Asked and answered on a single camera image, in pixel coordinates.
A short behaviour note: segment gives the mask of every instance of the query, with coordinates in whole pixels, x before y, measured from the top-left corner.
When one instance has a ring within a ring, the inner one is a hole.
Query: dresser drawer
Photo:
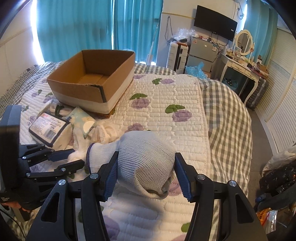
[[[256,80],[259,78],[259,76],[257,76],[256,74],[254,74],[253,72],[248,71],[248,70],[246,70],[244,74],[252,80]]]
[[[238,64],[236,64],[236,63],[232,63],[231,67],[232,67],[233,69],[235,69],[235,70],[241,72],[241,73],[244,73],[244,71],[245,71],[245,68],[244,68],[244,67],[242,67],[242,66],[240,66],[240,65],[238,65]]]

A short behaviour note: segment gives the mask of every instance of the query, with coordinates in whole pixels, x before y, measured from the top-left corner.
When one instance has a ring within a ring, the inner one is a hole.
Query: blue plastic bag
[[[202,71],[203,66],[204,66],[203,62],[200,62],[198,66],[194,66],[194,67],[186,66],[186,72],[187,74],[197,77],[199,79],[202,79],[202,80],[207,79],[207,76]]]

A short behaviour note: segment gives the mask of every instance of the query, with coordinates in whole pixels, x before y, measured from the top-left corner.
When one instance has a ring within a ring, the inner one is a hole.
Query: metal screw
[[[229,185],[232,186],[232,187],[235,187],[237,185],[237,183],[236,183],[236,181],[231,180],[229,182]]]
[[[66,180],[65,179],[61,179],[61,180],[59,180],[58,183],[59,183],[59,185],[63,186],[63,185],[66,184]]]
[[[203,174],[198,174],[198,175],[197,175],[197,178],[198,178],[199,180],[204,180],[204,179],[205,179],[205,175],[203,175]]]
[[[99,177],[99,175],[97,173],[93,173],[90,175],[91,179],[97,179]]]

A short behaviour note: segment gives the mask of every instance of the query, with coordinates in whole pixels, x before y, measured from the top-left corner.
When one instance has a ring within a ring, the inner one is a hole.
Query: oval mirror
[[[244,29],[240,31],[235,38],[235,45],[242,49],[241,55],[246,56],[250,53],[253,46],[253,38],[251,33]]]

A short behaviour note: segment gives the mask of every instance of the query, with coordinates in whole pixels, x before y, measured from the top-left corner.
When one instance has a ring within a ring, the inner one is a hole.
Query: floor
[[[253,159],[251,160],[250,180],[248,184],[248,199],[252,206],[255,205],[255,198],[260,195],[259,180],[261,171],[265,164],[271,159],[272,151],[261,125],[261,122],[255,111],[248,110],[252,119],[252,135],[253,135]]]

